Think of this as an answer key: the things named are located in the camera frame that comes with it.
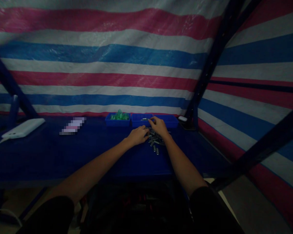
green plastic part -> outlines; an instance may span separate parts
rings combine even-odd
[[[121,109],[115,115],[111,115],[111,120],[129,120],[129,114],[123,113]]]

hand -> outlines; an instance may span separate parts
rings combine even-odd
[[[128,141],[131,147],[133,147],[135,145],[144,143],[149,138],[149,136],[146,135],[149,135],[149,129],[146,129],[146,126],[143,125],[132,130],[129,136],[125,138],[125,140]]]
[[[149,123],[151,124],[151,127],[153,128],[153,130],[157,134],[159,134],[162,138],[169,136],[164,120],[159,119],[156,116],[153,116],[152,118],[149,119]]]

floor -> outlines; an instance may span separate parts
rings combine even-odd
[[[206,179],[209,183],[211,183],[214,179]],[[27,189],[13,189],[5,192],[5,199],[7,200],[3,208],[9,209],[14,212],[17,216],[19,216],[24,208],[30,203],[30,201],[39,193],[42,188],[27,188]],[[52,188],[49,188],[44,195],[39,199],[33,209],[28,213],[25,219],[28,219],[31,214],[44,202],[45,197],[50,193]],[[233,210],[231,209],[226,197],[223,192],[219,193],[224,202],[227,204],[233,215],[235,216]],[[18,226],[8,225],[4,223],[0,223],[0,234],[14,234],[19,229]],[[80,230],[69,230],[69,234],[78,234]]]
[[[30,201],[42,188],[14,189],[5,193],[7,200],[3,208],[13,211],[19,216]],[[44,202],[52,188],[49,188],[28,217]],[[254,233],[282,233],[292,234],[291,229],[279,214],[276,208],[262,195],[262,193],[245,177],[242,176],[235,182],[219,192],[228,208],[237,219],[246,234]],[[0,234],[16,233],[19,227],[0,223]],[[78,234],[80,231],[70,229],[69,234]]]

black sleeve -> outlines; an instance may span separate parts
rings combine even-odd
[[[17,234],[51,232],[67,234],[73,216],[73,201],[65,196],[55,197],[43,203]]]
[[[223,200],[209,187],[193,192],[190,208],[198,233],[244,233]]]

person's left hand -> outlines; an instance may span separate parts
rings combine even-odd
[[[135,145],[139,145],[141,143],[144,143],[149,136],[146,136],[149,134],[149,129],[146,129],[146,126],[140,126],[134,130],[131,131],[128,137],[125,138],[126,141],[133,147]]]

